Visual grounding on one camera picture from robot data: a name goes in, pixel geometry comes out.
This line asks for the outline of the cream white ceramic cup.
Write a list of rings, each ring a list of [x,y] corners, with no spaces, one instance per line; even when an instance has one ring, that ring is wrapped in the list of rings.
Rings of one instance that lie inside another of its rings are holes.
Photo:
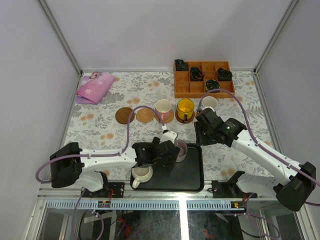
[[[132,188],[136,189],[141,183],[148,182],[153,176],[153,167],[134,167],[131,170],[133,176]]]

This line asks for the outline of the purple ceramic cup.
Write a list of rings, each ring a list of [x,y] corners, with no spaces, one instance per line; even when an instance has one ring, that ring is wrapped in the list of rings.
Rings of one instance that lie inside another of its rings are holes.
[[[187,146],[187,143],[181,139],[177,139],[175,141],[175,146],[179,148],[179,153],[178,153],[176,162],[180,163],[185,159],[188,153],[188,146]]]

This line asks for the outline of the light blue ceramic cup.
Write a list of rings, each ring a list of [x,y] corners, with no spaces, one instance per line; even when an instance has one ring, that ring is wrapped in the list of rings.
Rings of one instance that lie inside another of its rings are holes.
[[[202,99],[201,105],[203,107],[210,107],[215,110],[218,106],[218,101],[213,96],[206,96]]]

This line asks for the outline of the dark brown wooden coaster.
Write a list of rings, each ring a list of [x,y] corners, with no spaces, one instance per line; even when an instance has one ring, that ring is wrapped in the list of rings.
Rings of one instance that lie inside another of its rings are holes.
[[[182,124],[189,124],[189,123],[191,123],[191,122],[194,120],[194,118],[195,118],[195,112],[192,113],[192,116],[191,116],[190,119],[184,121],[183,119],[179,118],[179,116],[178,116],[178,111],[176,110],[176,111],[175,111],[175,118],[176,118],[176,120],[177,120],[178,122],[180,122],[180,123],[182,123]]]

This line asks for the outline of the yellow ceramic cup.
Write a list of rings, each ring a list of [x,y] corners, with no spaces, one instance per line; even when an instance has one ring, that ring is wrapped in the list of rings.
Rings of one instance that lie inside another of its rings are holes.
[[[192,100],[184,98],[177,104],[177,116],[184,123],[189,121],[194,114],[195,104]]]

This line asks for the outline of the woven rattan coaster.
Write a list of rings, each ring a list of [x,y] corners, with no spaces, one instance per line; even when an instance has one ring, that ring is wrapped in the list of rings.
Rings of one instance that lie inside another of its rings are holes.
[[[149,123],[153,120],[154,115],[153,110],[143,107],[137,112],[136,119],[141,123]]]
[[[164,123],[165,123],[165,124],[170,123],[170,122],[174,119],[174,116],[175,116],[174,112],[173,112],[172,110],[170,110],[169,113],[170,113],[169,118],[164,120]],[[158,121],[159,123],[162,123],[162,121],[158,118],[158,116],[157,116],[156,114],[154,115],[154,118],[155,118],[155,120]]]

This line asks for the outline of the pink ceramic cup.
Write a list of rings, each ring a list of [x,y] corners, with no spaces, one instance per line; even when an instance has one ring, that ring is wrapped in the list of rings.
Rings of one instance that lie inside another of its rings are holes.
[[[172,104],[167,99],[161,99],[155,104],[155,111],[159,114],[160,118],[158,118],[160,120],[168,119],[170,116],[170,110],[172,110]]]

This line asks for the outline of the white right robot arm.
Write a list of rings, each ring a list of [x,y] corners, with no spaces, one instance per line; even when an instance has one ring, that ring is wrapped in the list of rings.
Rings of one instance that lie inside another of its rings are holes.
[[[197,143],[233,148],[265,168],[276,179],[272,189],[276,199],[287,209],[298,212],[316,187],[316,167],[301,164],[258,140],[248,124],[235,118],[224,121],[211,107],[199,107],[194,124]]]

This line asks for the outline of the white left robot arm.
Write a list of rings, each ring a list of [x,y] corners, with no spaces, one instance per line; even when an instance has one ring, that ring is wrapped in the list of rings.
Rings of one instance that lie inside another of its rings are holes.
[[[51,186],[65,188],[75,185],[98,197],[105,197],[110,190],[105,170],[155,165],[171,168],[179,153],[175,145],[177,137],[176,132],[164,130],[161,137],[154,137],[152,142],[134,143],[123,153],[118,149],[84,149],[78,142],[71,142],[50,156]]]

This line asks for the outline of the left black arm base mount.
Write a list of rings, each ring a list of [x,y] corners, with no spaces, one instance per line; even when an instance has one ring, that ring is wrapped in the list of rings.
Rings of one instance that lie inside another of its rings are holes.
[[[113,199],[113,198],[123,198],[125,192],[124,182],[110,182],[107,188],[91,192],[86,190],[83,194],[83,198],[103,198],[103,199]]]

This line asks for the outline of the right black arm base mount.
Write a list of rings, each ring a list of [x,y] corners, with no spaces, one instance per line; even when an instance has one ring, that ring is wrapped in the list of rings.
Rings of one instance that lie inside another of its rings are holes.
[[[213,180],[211,182],[211,187],[214,199],[231,199],[239,197],[237,185],[232,181]]]

